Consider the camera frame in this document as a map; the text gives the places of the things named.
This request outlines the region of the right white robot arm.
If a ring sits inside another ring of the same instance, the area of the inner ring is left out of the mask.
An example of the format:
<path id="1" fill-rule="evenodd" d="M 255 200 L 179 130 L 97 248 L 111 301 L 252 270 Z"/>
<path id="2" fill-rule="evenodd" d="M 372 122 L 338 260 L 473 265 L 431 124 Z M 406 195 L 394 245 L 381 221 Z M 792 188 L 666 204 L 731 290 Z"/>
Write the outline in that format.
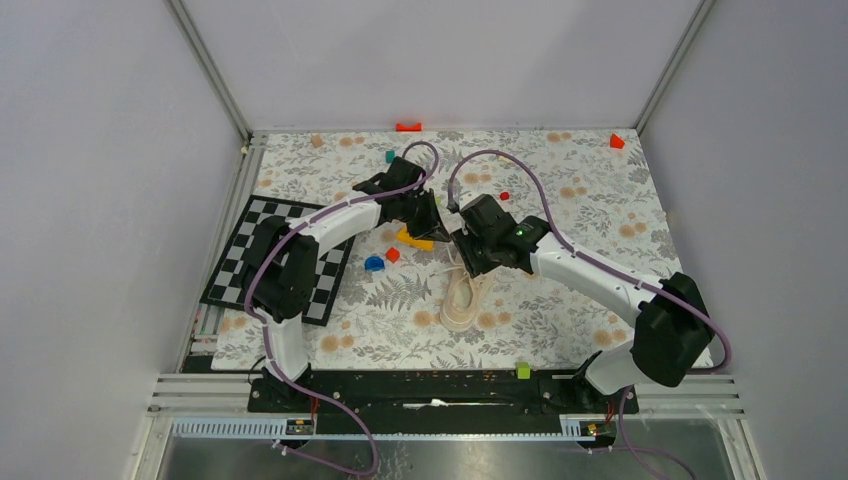
<path id="1" fill-rule="evenodd" d="M 515 220 L 488 194 L 464 195 L 449 210 L 461 218 L 451 237 L 471 276 L 522 270 L 589 297 L 633 328 L 631 340 L 580 366 L 573 396 L 583 410 L 601 410 L 629 385 L 678 386 L 715 336 L 697 285 L 680 272 L 662 279 L 624 267 L 570 243 L 548 220 Z"/>

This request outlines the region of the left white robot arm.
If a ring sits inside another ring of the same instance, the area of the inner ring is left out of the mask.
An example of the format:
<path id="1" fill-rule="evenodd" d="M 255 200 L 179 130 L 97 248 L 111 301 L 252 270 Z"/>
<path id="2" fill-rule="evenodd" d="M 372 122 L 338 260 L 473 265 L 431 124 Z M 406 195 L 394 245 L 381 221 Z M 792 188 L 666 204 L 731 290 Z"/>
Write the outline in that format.
<path id="1" fill-rule="evenodd" d="M 394 221 L 416 240 L 448 241 L 435 194 L 425 186 L 437 169 L 397 157 L 335 203 L 292 220 L 269 217 L 254 231 L 241 276 L 245 311 L 262 324 L 267 368 L 277 378 L 271 395 L 285 410 L 301 409 L 310 397 L 311 387 L 300 377 L 309 367 L 302 315 L 317 284 L 318 260 Z"/>

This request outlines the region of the beige sneaker with laces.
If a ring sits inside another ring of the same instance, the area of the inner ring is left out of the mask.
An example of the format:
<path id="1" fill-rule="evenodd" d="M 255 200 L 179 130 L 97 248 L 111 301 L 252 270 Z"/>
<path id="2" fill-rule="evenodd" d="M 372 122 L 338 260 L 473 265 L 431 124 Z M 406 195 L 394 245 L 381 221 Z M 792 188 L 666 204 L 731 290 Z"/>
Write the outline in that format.
<path id="1" fill-rule="evenodd" d="M 441 305 L 441 323 L 450 332 L 463 332 L 480 315 L 483 297 L 494 283 L 495 274 L 472 276 L 455 248 L 448 246 L 446 252 L 451 266 L 447 269 L 450 280 Z"/>

